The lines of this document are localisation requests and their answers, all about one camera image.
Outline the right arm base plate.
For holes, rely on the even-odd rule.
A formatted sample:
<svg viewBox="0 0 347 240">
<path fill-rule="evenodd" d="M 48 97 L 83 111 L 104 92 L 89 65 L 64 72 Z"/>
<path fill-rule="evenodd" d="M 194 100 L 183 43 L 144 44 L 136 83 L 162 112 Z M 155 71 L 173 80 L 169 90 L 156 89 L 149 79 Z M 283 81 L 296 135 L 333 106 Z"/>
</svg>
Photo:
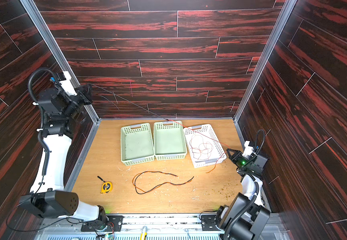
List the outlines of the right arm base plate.
<svg viewBox="0 0 347 240">
<path fill-rule="evenodd" d="M 217 217 L 216 214 L 203 213 L 199 215 L 199 218 L 203 231 L 224 231 L 227 224 L 229 224 L 229 222 L 232 220 L 232 218 L 229 218 L 227 222 L 223 223 L 223 226 L 220 229 L 218 225 L 221 223 L 221 218 Z"/>
</svg>

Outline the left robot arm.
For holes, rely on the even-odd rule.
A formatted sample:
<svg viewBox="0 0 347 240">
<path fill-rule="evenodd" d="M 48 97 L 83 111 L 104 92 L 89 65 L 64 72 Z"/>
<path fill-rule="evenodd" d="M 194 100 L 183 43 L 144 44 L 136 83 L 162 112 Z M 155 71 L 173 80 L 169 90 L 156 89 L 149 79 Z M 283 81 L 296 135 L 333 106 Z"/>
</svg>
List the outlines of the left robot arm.
<svg viewBox="0 0 347 240">
<path fill-rule="evenodd" d="M 40 219 L 71 217 L 94 232 L 102 232 L 109 220 L 102 206 L 86 204 L 76 193 L 66 192 L 65 165 L 73 140 L 74 124 L 82 108 L 92 104 L 90 84 L 73 87 L 69 72 L 39 68 L 28 78 L 33 105 L 39 108 L 38 141 L 43 148 L 40 166 L 28 195 L 19 207 Z"/>
</svg>

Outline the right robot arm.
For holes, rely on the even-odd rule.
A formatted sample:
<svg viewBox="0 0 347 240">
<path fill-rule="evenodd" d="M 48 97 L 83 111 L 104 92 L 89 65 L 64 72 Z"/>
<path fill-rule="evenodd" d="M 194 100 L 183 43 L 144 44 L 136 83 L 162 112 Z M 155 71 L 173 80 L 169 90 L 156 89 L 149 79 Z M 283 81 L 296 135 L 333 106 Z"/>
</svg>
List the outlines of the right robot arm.
<svg viewBox="0 0 347 240">
<path fill-rule="evenodd" d="M 224 240 L 258 240 L 270 217 L 260 196 L 263 168 L 269 157 L 261 152 L 265 131 L 260 129 L 254 144 L 244 143 L 244 151 L 227 149 L 231 162 L 241 176 L 242 193 L 238 193 L 230 206 L 221 206 L 215 217 L 216 226 L 224 231 Z"/>
</svg>

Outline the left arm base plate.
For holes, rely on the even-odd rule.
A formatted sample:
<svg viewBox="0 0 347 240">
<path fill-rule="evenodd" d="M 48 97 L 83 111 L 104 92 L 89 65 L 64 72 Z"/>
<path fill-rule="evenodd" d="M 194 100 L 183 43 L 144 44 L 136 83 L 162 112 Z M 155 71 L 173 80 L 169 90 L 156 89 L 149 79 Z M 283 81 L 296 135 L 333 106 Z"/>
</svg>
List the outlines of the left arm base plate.
<svg viewBox="0 0 347 240">
<path fill-rule="evenodd" d="M 124 216 L 107 215 L 104 220 L 84 222 L 81 232 L 120 232 L 123 226 Z"/>
</svg>

